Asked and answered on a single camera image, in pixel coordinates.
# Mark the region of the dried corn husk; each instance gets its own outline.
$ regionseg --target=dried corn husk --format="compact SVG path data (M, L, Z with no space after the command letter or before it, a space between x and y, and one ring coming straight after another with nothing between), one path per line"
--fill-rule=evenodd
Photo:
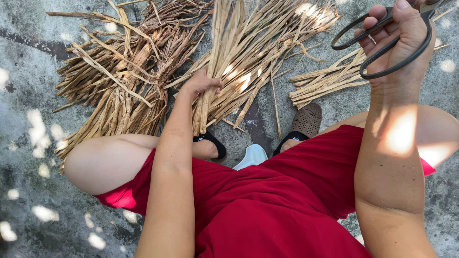
M208 75L225 82L225 88L215 95L209 90L194 104L193 134L206 132L208 121L218 123L245 102L233 128L243 120L261 87L276 74L288 53L297 45L304 54L316 61L301 42L313 35L330 30L341 16L332 4L322 7L303 0L268 0L246 19L243 0L231 8L230 0L215 2L213 18L213 47L180 79L167 87L178 87L194 72L208 65Z
M142 11L145 20L133 27L124 12L124 5L115 6L111 0L108 2L119 19L96 12L48 13L116 22L125 29L125 34L90 33L82 26L91 41L82 45L74 43L67 49L77 56L66 60L67 66L58 70L63 80L56 88L59 89L57 95L66 97L70 104L55 112L76 103L97 106L80 130L55 149L56 155L63 159L59 166L76 145L89 138L124 133L158 134L167 111L166 82L203 38L204 33L196 30L207 21L210 13L201 16L201 12L211 4L199 0L167 0L157 8L150 1ZM201 19L195 24L184 25L183 21L189 19L184 18L185 15L190 14ZM113 36L102 42L97 39L97 34ZM95 45L93 49L83 50L91 45Z
M434 50L449 46L441 45ZM344 60L354 57L350 62L340 65ZM295 82L299 87L295 92L290 92L289 97L297 109L301 109L312 100L322 97L328 93L341 90L347 87L359 86L369 83L369 81L359 81L360 66L366 60L366 55L362 48L358 48L336 61L329 68L318 70L311 73L301 74L290 78L290 82Z

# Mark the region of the scissors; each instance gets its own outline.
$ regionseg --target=scissors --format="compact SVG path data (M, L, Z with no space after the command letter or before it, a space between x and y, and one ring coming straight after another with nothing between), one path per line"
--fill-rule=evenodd
M378 73L373 73L373 74L365 74L364 71L367 68L368 65L376 61L376 59L380 58L382 55L387 53L390 49L392 49L397 42L400 40L400 36L396 37L394 40L392 40L389 44L385 45L383 48L381 48L379 51L377 51L374 55L370 56L360 67L360 75L364 79L375 79L379 77L386 76L388 74L391 74L402 67L408 65L411 63L414 59L416 59L419 55L421 55L424 50L427 48L427 46L430 44L430 41L432 39L432 26L430 25L430 19L433 17L435 14L435 10L438 6L440 6L444 0L426 0L419 6L419 12L421 13L422 20L424 21L425 25L427 26L427 38L425 39L424 43L422 43L421 47L415 51L411 56L409 56L407 59L404 61L398 63L397 65L384 70L382 72ZM352 40L342 44L342 45L336 45L336 42L341 38L342 35L344 35L347 31L358 25L359 23L363 22L365 18L370 17L370 15L367 13L354 21L353 23L349 24L347 27L345 27L331 42L331 47L334 50L341 50L341 49L346 49L353 44L359 42L363 38L367 37L370 35L370 33L390 24L391 22L394 21L394 18L392 17L392 7L387 7L387 16L386 18L380 20L374 27L365 30L362 32L360 35L357 37L353 38Z

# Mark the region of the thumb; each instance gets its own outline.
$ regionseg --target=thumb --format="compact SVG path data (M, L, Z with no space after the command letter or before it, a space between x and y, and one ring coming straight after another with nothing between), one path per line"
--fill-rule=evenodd
M394 21L400 27L399 45L402 55L411 55L427 37L427 26L418 10L411 7L406 0L398 0L392 10Z

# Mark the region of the red skirt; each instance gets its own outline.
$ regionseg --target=red skirt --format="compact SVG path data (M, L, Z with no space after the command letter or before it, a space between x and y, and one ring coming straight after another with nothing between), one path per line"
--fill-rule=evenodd
M337 222L355 212L363 131L342 125L239 171L194 158L196 256L371 257ZM145 216L154 156L132 181L95 197ZM421 162L425 175L435 172Z

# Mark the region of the fingernail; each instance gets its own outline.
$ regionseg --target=fingernail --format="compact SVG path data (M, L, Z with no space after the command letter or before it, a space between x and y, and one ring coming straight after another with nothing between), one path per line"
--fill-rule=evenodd
M410 7L410 5L406 0L398 0L397 7L400 10L403 10L403 9L406 9L406 8Z

